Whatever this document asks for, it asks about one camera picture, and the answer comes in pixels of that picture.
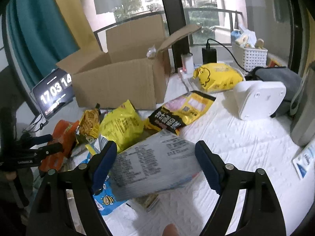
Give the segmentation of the operator hand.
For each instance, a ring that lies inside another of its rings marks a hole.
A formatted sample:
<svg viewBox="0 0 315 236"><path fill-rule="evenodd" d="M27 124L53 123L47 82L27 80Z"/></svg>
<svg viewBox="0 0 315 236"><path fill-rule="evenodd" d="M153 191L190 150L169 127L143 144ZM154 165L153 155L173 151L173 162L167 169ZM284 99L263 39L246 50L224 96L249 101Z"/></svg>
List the operator hand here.
<svg viewBox="0 0 315 236"><path fill-rule="evenodd" d="M163 230L162 236L179 236L179 232L175 224L167 225Z"/></svg>

